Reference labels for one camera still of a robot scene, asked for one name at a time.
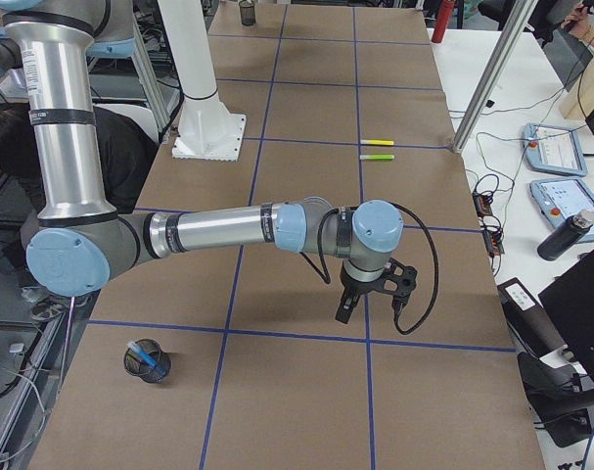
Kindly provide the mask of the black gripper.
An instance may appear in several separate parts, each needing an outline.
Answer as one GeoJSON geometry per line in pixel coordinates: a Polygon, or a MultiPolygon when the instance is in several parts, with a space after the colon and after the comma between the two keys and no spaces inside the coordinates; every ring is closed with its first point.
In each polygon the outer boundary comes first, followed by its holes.
{"type": "Polygon", "coordinates": [[[376,271],[362,270],[349,259],[345,260],[341,270],[343,293],[335,319],[347,324],[360,298],[370,292],[391,296],[394,308],[406,306],[416,288],[417,274],[415,267],[401,264],[394,258],[376,271]]]}

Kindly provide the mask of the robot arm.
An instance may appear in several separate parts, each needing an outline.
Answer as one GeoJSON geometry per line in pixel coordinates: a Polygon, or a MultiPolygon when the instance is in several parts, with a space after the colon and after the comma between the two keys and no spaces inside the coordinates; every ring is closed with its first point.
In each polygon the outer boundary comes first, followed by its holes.
{"type": "Polygon", "coordinates": [[[89,53],[133,53],[132,4],[2,1],[0,9],[22,55],[41,171],[39,230],[27,244],[26,260],[49,291],[83,296],[146,261],[263,242],[342,260],[339,322],[347,322],[372,291],[389,295],[395,312],[407,305],[416,272],[392,257],[403,220],[389,202],[335,209],[311,197],[221,211],[137,214],[157,147],[134,121],[93,106],[86,62],[89,53]]]}

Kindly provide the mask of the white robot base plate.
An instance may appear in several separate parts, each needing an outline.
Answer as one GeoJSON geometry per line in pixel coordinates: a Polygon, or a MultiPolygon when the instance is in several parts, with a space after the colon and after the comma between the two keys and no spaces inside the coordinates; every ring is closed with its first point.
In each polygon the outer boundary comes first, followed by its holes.
{"type": "Polygon", "coordinates": [[[219,97],[199,1],[159,2],[184,102],[172,155],[179,159],[234,162],[246,117],[232,114],[219,97]]]}

